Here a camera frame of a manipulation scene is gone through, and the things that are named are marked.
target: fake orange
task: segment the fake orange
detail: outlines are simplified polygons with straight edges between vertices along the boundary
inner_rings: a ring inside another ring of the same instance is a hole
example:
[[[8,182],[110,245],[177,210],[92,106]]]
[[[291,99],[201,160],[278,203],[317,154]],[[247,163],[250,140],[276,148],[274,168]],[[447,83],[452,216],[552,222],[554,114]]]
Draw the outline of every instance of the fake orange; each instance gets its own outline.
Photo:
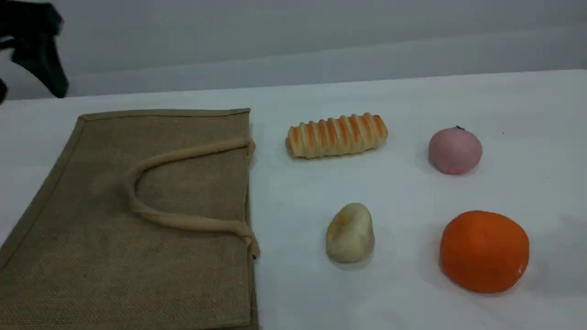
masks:
[[[440,241],[444,273],[474,292],[510,289],[524,274],[528,260],[526,232],[497,213],[465,212],[446,226]]]

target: fake bread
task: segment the fake bread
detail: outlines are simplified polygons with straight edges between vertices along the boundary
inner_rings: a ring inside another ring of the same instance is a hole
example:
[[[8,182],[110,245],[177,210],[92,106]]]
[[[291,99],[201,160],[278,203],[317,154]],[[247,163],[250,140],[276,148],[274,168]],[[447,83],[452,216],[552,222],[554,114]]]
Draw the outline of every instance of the fake bread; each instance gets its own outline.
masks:
[[[381,117],[353,114],[291,126],[285,147],[294,157],[341,156],[377,148],[386,138],[387,127]]]

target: white tabletop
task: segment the white tabletop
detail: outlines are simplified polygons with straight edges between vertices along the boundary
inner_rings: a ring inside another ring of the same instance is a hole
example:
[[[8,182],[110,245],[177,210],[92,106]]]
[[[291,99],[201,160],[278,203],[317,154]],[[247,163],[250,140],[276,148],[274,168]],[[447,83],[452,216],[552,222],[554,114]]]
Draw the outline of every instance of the white tabletop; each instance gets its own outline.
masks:
[[[453,76],[240,90],[26,100],[0,106],[0,240],[30,203],[84,113],[250,107],[255,271],[267,329],[586,329],[587,71]],[[381,149],[292,160],[290,125],[379,114]],[[445,176],[426,161],[437,130],[460,125],[484,147],[480,166]],[[325,254],[345,204],[373,216],[376,247],[362,268]],[[467,292],[437,265],[444,226],[468,210],[511,217],[530,239],[519,284]]]

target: rope handle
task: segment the rope handle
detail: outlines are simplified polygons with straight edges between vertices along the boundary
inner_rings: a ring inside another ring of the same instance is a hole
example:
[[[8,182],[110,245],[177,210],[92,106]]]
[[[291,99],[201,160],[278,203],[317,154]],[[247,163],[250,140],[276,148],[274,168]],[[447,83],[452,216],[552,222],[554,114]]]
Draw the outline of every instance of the rope handle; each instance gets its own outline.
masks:
[[[253,258],[259,258],[261,253],[259,250],[259,244],[257,243],[255,234],[245,222],[238,220],[219,220],[200,217],[198,215],[166,213],[155,210],[147,204],[144,204],[136,195],[137,181],[146,170],[178,160],[196,158],[208,154],[220,153],[244,147],[248,148],[249,157],[251,157],[253,151],[255,150],[255,143],[252,139],[240,137],[202,146],[178,149],[168,153],[158,154],[138,162],[124,175],[124,186],[130,197],[131,211],[153,223],[165,227],[190,231],[234,233],[241,237],[250,247],[249,252],[252,254]]]

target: fake potato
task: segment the fake potato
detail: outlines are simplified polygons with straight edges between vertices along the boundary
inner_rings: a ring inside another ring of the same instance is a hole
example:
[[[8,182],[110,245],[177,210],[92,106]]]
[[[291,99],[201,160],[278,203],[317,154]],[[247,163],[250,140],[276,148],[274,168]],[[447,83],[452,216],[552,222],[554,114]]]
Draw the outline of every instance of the fake potato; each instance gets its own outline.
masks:
[[[360,203],[348,204],[330,222],[326,253],[341,263],[367,259],[373,252],[375,235],[369,210]]]
[[[472,170],[483,154],[477,137],[460,126],[443,129],[430,139],[430,163],[444,174],[464,174]]]

